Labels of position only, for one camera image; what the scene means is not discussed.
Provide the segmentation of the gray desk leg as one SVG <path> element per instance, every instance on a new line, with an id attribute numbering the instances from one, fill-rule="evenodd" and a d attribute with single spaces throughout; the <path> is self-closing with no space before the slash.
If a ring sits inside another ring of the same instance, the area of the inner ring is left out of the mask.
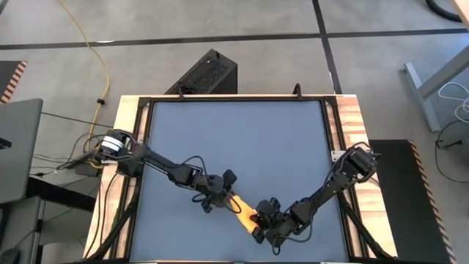
<path id="1" fill-rule="evenodd" d="M 469 46 L 463 48 L 457 55 L 434 73 L 426 81 L 422 81 L 411 62 L 404 63 L 404 72 L 410 84 L 414 98 L 421 107 L 431 132 L 441 130 L 440 123 L 433 109 L 430 97 L 435 94 L 444 84 L 450 82 L 463 70 L 469 67 Z"/>

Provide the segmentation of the black aluminium table frame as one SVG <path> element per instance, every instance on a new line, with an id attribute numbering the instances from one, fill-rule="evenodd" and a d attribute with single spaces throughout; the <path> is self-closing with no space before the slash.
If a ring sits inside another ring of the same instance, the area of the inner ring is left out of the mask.
<path id="1" fill-rule="evenodd" d="M 323 99 L 235 95 L 155 103 L 149 113 L 149 145 L 173 161 L 199 155 L 211 173 L 231 169 L 237 175 L 234 191 L 249 205 L 276 197 L 288 206 L 322 185 L 332 150 L 344 148 L 345 141 Z M 125 244 L 129 260 L 289 263 L 350 258 L 351 241 L 336 200 L 319 210 L 300 242 L 285 243 L 274 255 L 268 243 L 254 240 L 236 213 L 205 213 L 191 196 L 160 172 L 144 171 Z"/>

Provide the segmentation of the wooden desk top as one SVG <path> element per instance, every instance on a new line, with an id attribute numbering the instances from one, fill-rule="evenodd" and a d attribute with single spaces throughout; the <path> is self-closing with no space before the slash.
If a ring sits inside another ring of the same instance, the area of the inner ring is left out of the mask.
<path id="1" fill-rule="evenodd" d="M 452 0 L 462 22 L 469 28 L 469 0 Z"/>

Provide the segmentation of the orange microfibre towel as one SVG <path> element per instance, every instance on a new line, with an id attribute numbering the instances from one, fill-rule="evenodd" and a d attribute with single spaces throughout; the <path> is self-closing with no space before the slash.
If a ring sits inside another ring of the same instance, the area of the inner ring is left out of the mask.
<path id="1" fill-rule="evenodd" d="M 258 224 L 250 219 L 251 216 L 257 214 L 257 212 L 246 202 L 244 202 L 239 195 L 231 194 L 229 198 L 231 209 L 235 212 L 236 217 L 240 223 L 245 227 L 249 234 L 252 233 Z"/>

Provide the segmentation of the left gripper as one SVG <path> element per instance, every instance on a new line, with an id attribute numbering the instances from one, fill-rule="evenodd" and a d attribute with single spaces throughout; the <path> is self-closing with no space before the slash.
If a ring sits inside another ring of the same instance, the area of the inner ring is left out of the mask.
<path id="1" fill-rule="evenodd" d="M 237 181 L 236 174 L 228 169 L 219 175 L 203 175 L 199 180 L 199 191 L 207 196 L 202 200 L 202 209 L 210 213 L 213 208 L 228 208 L 227 195 L 233 194 L 232 186 Z"/>

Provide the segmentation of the black computer tower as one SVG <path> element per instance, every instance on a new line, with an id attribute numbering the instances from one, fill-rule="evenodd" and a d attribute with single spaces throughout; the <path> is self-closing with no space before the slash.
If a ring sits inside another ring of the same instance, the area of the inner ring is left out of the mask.
<path id="1" fill-rule="evenodd" d="M 237 94 L 237 63 L 210 49 L 165 95 Z"/>

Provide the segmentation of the large black striped-edge mat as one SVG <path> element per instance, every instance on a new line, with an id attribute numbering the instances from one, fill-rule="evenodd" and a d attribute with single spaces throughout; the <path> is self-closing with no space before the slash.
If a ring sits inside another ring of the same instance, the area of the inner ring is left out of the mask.
<path id="1" fill-rule="evenodd" d="M 377 177 L 400 260 L 458 264 L 416 145 L 372 139 L 381 154 Z"/>

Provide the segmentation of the small striped floor mat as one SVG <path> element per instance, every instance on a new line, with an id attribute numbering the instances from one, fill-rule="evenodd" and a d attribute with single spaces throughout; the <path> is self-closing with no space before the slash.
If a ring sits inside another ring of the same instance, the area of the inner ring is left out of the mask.
<path id="1" fill-rule="evenodd" d="M 0 104 L 10 102 L 27 65 L 27 61 L 0 60 Z"/>

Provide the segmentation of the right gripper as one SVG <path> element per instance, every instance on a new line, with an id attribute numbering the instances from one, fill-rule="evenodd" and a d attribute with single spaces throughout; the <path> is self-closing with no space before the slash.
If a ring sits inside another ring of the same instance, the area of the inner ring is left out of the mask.
<path id="1" fill-rule="evenodd" d="M 263 243 L 266 238 L 271 246 L 281 246 L 291 234 L 293 222 L 288 213 L 279 213 L 280 207 L 281 204 L 275 197 L 264 199 L 257 205 L 257 218 L 270 220 L 265 234 L 261 227 L 253 229 L 252 237 L 257 243 Z"/>

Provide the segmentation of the gray side desk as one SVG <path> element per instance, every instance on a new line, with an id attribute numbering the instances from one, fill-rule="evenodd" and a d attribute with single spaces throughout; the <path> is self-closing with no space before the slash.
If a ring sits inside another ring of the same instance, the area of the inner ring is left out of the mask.
<path id="1" fill-rule="evenodd" d="M 41 264 L 47 244 L 83 242 L 100 181 L 83 177 L 54 185 L 29 178 L 26 196 L 7 203 L 0 221 L 0 264 Z"/>

